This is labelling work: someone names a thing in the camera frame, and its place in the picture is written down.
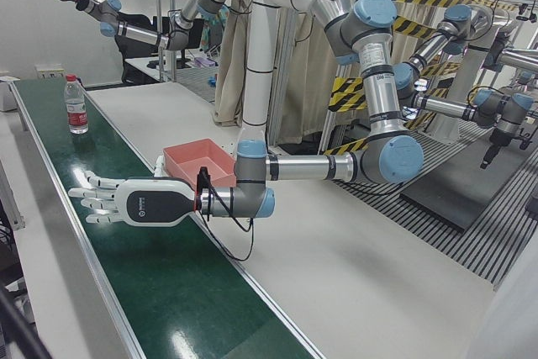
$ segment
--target blue joint cap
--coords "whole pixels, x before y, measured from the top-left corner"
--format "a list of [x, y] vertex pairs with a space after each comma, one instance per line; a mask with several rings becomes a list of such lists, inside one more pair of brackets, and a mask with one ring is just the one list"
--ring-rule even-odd
[[394, 81], [398, 90], [406, 88], [413, 80], [413, 68], [407, 63], [398, 63], [393, 66], [393, 70]]
[[105, 37], [114, 37], [116, 35], [116, 29], [109, 23], [101, 22], [99, 24], [99, 31]]
[[119, 0], [107, 0], [107, 3], [117, 12], [121, 10], [121, 2]]
[[275, 192], [271, 188], [266, 188], [266, 196], [263, 198], [258, 212], [257, 218], [268, 218], [275, 210]]
[[477, 95], [474, 96], [474, 100], [472, 100], [472, 103], [478, 107], [480, 107], [482, 104], [486, 102], [486, 100], [491, 96], [493, 90], [483, 88], [481, 90], [478, 90]]
[[364, 24], [377, 29], [390, 27], [398, 17], [392, 0], [357, 0], [353, 12]]
[[358, 61], [359, 61], [359, 55], [356, 53], [343, 55], [343, 56], [336, 56], [336, 63], [342, 66], [350, 65], [351, 63], [358, 62]]
[[531, 71], [522, 71], [520, 73], [520, 78], [525, 80], [530, 80], [535, 74]]
[[465, 4], [450, 6], [445, 10], [445, 18], [451, 21], [465, 21], [471, 17], [471, 8]]
[[460, 55], [465, 50], [465, 45], [465, 41], [452, 41], [443, 48], [443, 52], [449, 55]]
[[242, 140], [237, 145], [237, 156], [265, 159], [267, 156], [266, 142], [263, 140]]
[[411, 136], [392, 138], [381, 150], [379, 171], [393, 184], [415, 178], [424, 163], [424, 153], [419, 142]]
[[521, 94], [520, 92], [514, 94], [512, 99], [525, 111], [529, 111], [532, 103], [535, 101], [533, 97]]
[[215, 15], [215, 13], [208, 12], [205, 8], [203, 8], [199, 4], [196, 5], [196, 9], [198, 10], [198, 12], [200, 14], [202, 14], [202, 17], [207, 19], [207, 20], [209, 20], [210, 18], [212, 18]]

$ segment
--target bottle label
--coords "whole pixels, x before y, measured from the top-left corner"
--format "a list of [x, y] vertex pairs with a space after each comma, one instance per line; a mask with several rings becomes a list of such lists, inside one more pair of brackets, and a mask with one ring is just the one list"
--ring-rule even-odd
[[86, 105], [67, 104], [67, 116], [69, 117], [69, 125], [83, 126], [87, 124]]

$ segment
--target pink tray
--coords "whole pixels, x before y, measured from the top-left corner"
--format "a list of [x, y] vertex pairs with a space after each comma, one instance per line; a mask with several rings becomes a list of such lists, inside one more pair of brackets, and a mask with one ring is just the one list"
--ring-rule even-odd
[[215, 187], [234, 187], [235, 160], [211, 139], [196, 140], [163, 149], [165, 169], [173, 177], [188, 181], [196, 189], [196, 176], [206, 166]]

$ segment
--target white table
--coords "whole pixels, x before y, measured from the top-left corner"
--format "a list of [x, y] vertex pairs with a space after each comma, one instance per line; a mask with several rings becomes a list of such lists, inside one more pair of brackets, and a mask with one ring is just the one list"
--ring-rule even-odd
[[[177, 83], [91, 92], [148, 162], [162, 148], [237, 128]], [[244, 269], [328, 358], [461, 357], [493, 296], [461, 267], [331, 182], [274, 182], [277, 206], [256, 221]], [[212, 228], [237, 255], [249, 240], [228, 219]]]

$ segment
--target chair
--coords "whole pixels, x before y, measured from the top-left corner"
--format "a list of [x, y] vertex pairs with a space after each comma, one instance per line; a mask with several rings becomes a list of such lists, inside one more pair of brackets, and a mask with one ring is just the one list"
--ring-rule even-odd
[[[153, 29], [150, 19], [144, 14], [125, 14], [120, 13], [120, 18], [129, 24], [133, 24], [142, 29]], [[129, 63], [125, 62], [125, 59], [129, 58], [143, 58], [151, 56], [157, 52], [157, 47], [151, 44], [145, 44], [143, 42], [135, 41], [130, 38], [116, 35], [116, 45], [122, 56], [122, 62], [124, 64], [124, 72], [121, 76], [121, 81], [125, 84], [151, 84], [157, 83], [156, 80], [147, 76], [144, 72], [132, 67]]]

